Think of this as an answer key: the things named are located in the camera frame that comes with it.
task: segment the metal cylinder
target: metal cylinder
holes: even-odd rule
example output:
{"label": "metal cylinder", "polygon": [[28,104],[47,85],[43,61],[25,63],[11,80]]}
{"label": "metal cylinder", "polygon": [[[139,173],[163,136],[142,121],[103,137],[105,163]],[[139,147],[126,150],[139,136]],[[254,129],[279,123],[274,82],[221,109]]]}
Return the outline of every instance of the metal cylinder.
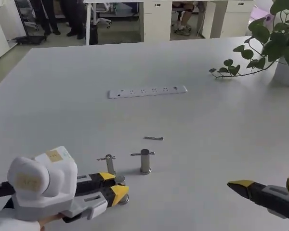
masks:
{"label": "metal cylinder", "polygon": [[148,175],[151,172],[150,168],[150,151],[147,149],[142,149],[140,151],[141,168],[140,172],[143,175]]}
{"label": "metal cylinder", "polygon": [[112,159],[113,159],[112,155],[111,154],[106,155],[105,159],[106,159],[108,173],[115,175],[116,171],[114,169],[114,163],[112,161]]}
{"label": "metal cylinder", "polygon": [[[117,185],[125,185],[125,177],[124,176],[116,176],[115,182]],[[125,205],[130,200],[130,197],[128,194],[122,197],[122,199],[119,201],[119,205]]]}
{"label": "metal cylinder", "polygon": [[117,185],[125,185],[125,177],[124,176],[116,176],[115,182]]}

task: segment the white flower pot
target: white flower pot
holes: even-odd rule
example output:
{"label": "white flower pot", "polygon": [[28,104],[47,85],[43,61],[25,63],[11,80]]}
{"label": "white flower pot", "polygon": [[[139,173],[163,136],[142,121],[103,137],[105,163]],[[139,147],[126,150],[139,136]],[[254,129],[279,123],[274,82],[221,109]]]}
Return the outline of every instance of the white flower pot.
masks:
{"label": "white flower pot", "polygon": [[[287,63],[283,57],[279,61],[284,64]],[[289,86],[289,66],[284,64],[277,64],[273,81]]]}

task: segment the human hand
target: human hand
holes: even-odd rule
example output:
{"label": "human hand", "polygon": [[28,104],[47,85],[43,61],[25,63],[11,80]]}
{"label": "human hand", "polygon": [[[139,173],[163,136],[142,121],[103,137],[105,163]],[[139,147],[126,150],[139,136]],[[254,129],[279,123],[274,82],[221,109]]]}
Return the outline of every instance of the human hand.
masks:
{"label": "human hand", "polygon": [[50,217],[47,217],[47,218],[39,220],[40,231],[45,231],[45,227],[44,226],[47,223],[50,223],[50,222],[52,222],[54,220],[60,220],[63,217],[64,217],[64,215],[59,213],[57,215],[53,215],[53,216],[50,216]]}

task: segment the white cabinet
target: white cabinet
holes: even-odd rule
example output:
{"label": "white cabinet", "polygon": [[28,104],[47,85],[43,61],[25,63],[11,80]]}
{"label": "white cabinet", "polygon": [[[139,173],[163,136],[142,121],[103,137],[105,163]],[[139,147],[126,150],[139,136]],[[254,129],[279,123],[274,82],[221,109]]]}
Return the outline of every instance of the white cabinet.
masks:
{"label": "white cabinet", "polygon": [[16,45],[9,40],[25,35],[14,0],[0,0],[0,57]]}
{"label": "white cabinet", "polygon": [[203,36],[207,39],[245,36],[253,6],[253,0],[208,2]]}
{"label": "white cabinet", "polygon": [[170,40],[171,1],[150,1],[140,4],[140,34],[142,42]]}

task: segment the black trousers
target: black trousers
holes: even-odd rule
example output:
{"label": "black trousers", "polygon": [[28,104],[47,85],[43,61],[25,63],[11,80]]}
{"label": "black trousers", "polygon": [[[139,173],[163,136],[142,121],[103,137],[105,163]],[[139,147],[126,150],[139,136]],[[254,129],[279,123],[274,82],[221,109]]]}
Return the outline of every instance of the black trousers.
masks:
{"label": "black trousers", "polygon": [[[50,31],[50,26],[53,30],[57,30],[58,26],[56,17],[54,15],[53,0],[30,0],[30,2],[43,30]],[[43,5],[47,13],[48,19],[46,18]]]}
{"label": "black trousers", "polygon": [[59,0],[62,13],[67,19],[71,30],[74,32],[83,32],[82,15],[83,5],[78,0]]}

